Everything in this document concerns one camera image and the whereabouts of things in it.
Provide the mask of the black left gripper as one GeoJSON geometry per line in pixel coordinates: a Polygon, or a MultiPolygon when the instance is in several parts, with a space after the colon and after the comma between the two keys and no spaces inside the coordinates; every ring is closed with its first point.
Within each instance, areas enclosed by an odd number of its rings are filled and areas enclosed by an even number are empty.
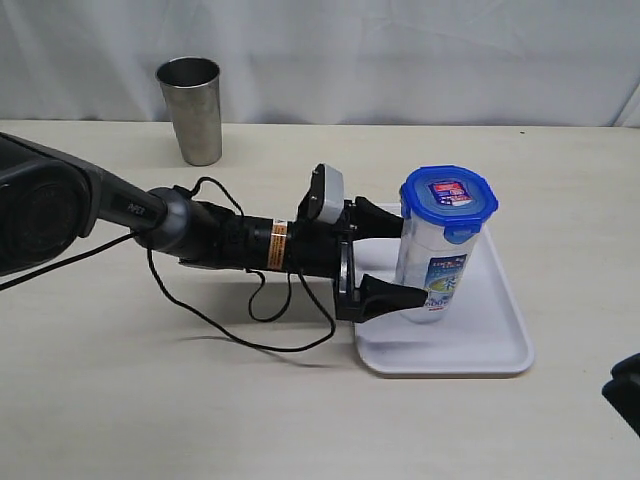
{"type": "Polygon", "coordinates": [[[305,276],[332,281],[338,320],[365,322],[388,313],[423,307],[426,302],[424,289],[386,282],[369,274],[363,275],[360,286],[356,284],[354,242],[400,238],[403,218],[365,197],[349,200],[344,194],[344,208],[335,224],[312,220],[310,185],[313,171],[293,222],[289,244],[291,265],[305,276]]]}

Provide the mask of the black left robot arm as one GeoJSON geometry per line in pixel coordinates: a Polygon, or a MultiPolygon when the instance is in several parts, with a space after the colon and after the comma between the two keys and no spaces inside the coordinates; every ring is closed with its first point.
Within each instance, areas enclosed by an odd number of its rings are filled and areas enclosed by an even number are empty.
{"type": "Polygon", "coordinates": [[[420,288],[356,275],[355,243],[397,238],[403,221],[364,197],[346,199],[342,174],[327,164],[314,168],[295,219],[280,221],[199,201],[194,189],[144,191],[71,154],[2,135],[3,274],[56,258],[100,220],[185,266],[329,279],[339,320],[363,323],[427,299],[420,288]]]}

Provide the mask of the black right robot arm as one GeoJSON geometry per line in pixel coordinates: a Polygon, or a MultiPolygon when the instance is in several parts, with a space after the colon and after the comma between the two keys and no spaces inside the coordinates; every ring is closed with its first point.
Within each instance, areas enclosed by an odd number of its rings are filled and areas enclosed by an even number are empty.
{"type": "Polygon", "coordinates": [[[602,387],[601,393],[636,435],[639,435],[639,354],[616,363],[610,374],[611,378],[602,387]]]}

